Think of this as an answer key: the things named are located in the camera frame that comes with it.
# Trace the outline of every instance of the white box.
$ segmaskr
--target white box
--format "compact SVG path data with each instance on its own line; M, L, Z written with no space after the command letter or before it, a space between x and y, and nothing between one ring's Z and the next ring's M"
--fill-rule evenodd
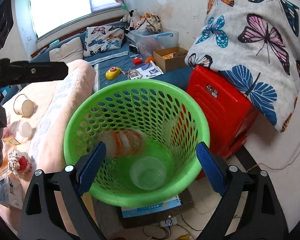
M20 182L9 177L0 180L0 204L22 209L23 198Z

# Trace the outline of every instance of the clear plastic cup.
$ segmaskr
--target clear plastic cup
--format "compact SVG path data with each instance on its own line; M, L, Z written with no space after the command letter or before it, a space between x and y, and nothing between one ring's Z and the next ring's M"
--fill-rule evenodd
M134 185L145 190L155 190L166 181L167 170L164 164L154 157L136 160L130 168L130 178Z

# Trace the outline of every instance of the green plastic basket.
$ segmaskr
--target green plastic basket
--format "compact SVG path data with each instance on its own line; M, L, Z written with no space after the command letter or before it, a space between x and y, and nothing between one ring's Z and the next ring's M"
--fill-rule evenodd
M105 159L90 189L95 198L121 207L160 203L186 189L200 172L195 148L201 141L210 144L207 120L186 92L155 80L119 82L89 97L67 126L66 163L74 165L90 152L99 134L126 129L146 134L146 151ZM131 165L144 156L159 159L167 170L165 184L154 191L140 189L130 179Z

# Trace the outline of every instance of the white cup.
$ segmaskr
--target white cup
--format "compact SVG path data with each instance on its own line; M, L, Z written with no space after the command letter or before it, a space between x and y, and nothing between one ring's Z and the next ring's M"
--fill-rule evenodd
M34 105L25 94L20 94L14 100L13 109L16 114L29 117L33 113Z

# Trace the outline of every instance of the silver bolt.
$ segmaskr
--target silver bolt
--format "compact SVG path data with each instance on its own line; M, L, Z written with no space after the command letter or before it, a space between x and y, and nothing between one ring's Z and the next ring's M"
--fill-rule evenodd
M73 166L72 165L68 165L65 167L66 172L70 172L73 170Z
M234 165L231 165L231 166L229 167L229 170L232 171L232 172L237 172L237 171L238 171L238 168L237 168L236 166L234 166Z
M260 174L264 177L268 176L268 172L266 172L264 170L260 171Z
M34 174L35 174L36 176L39 176L39 175L42 174L42 170L36 170L36 171L34 172Z

